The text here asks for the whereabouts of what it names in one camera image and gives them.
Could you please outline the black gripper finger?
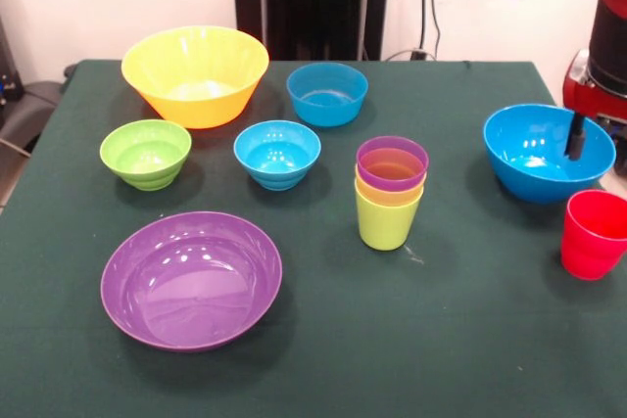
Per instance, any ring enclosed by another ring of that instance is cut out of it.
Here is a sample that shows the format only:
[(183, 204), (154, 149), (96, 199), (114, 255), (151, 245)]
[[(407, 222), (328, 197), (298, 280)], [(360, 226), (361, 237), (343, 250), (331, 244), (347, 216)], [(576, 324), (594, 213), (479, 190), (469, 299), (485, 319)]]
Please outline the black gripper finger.
[(585, 117), (575, 112), (570, 123), (564, 154), (571, 161), (578, 161), (581, 158), (585, 143)]

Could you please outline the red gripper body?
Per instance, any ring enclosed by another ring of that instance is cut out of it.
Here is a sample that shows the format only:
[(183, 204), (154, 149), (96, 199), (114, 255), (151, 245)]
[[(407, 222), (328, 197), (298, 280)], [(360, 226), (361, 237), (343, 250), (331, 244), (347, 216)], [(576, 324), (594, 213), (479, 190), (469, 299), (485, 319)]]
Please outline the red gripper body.
[(565, 75), (565, 107), (589, 118), (626, 119), (626, 99), (599, 87), (588, 74), (589, 50), (577, 52)]

